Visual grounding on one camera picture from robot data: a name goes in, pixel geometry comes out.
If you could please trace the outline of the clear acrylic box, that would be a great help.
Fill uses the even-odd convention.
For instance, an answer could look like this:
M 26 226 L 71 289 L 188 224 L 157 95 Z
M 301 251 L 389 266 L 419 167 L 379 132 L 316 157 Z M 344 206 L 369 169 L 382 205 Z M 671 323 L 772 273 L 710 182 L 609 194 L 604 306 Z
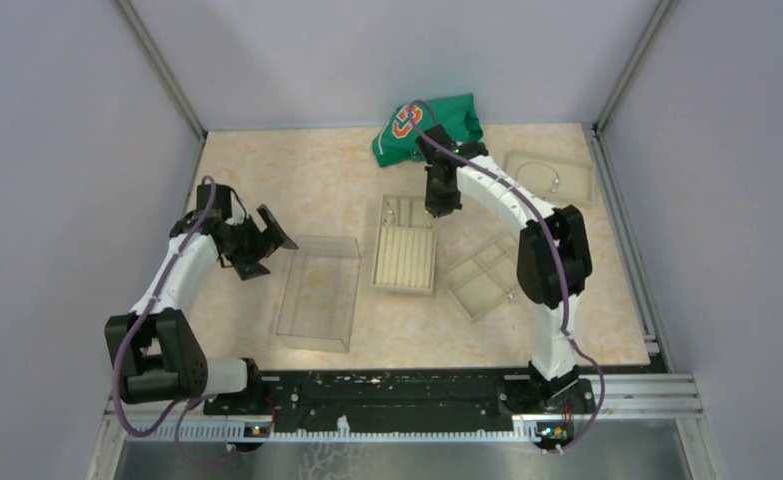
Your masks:
M 291 257 L 277 336 L 290 349 L 350 349 L 361 254 L 354 237 L 299 236 Z

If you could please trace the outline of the beige ring roll tray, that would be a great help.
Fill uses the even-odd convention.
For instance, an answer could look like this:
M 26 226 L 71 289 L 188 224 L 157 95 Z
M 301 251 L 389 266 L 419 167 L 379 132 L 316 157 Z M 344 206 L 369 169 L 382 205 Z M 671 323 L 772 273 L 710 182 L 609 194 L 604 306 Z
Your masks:
M 382 196 L 371 286 L 397 293 L 434 290 L 437 230 L 421 196 Z

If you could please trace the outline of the beige four-compartment tray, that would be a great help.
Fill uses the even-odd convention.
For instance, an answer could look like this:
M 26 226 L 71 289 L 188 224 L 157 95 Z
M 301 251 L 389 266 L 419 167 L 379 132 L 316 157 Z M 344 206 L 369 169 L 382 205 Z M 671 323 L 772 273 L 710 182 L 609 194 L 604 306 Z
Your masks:
M 518 298 L 517 256 L 517 239 L 504 233 L 447 269 L 445 286 L 467 321 L 475 323 Z

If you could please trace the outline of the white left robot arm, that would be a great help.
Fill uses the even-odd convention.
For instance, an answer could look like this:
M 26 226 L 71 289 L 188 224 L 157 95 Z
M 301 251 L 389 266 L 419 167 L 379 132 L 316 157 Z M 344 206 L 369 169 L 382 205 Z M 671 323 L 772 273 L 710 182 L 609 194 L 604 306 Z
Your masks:
M 189 323 L 205 280 L 217 268 L 245 281 L 269 274 L 263 260 L 297 243 L 260 205 L 257 225 L 237 192 L 210 176 L 196 188 L 196 206 L 168 236 L 156 277 L 130 310 L 108 319 L 104 335 L 112 361 L 112 389 L 133 405 L 227 395 L 244 414 L 259 411 L 267 388 L 258 369 L 243 358 L 207 356 Z

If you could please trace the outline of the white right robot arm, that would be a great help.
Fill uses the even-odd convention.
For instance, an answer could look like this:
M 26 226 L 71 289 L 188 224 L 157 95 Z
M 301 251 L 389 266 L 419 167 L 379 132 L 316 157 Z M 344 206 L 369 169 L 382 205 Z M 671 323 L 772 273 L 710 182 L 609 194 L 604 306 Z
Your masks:
M 436 125 L 419 129 L 416 144 L 426 162 L 426 211 L 434 218 L 477 201 L 517 239 L 516 279 L 536 306 L 539 326 L 531 364 L 540 378 L 530 398 L 543 412 L 569 398 L 565 380 L 576 367 L 573 331 L 580 297 L 593 266 L 582 212 L 538 198 L 504 172 L 478 142 L 459 144 Z

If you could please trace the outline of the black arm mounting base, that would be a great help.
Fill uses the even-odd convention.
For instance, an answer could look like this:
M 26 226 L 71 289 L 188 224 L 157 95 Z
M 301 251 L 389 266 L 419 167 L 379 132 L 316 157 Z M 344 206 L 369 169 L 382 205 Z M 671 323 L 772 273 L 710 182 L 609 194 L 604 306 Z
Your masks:
M 326 433 L 346 419 L 354 433 L 507 432 L 515 415 L 559 420 L 593 412 L 590 380 L 553 396 L 529 366 L 263 371 L 247 393 L 221 395 L 211 416 L 271 416 L 277 433 Z

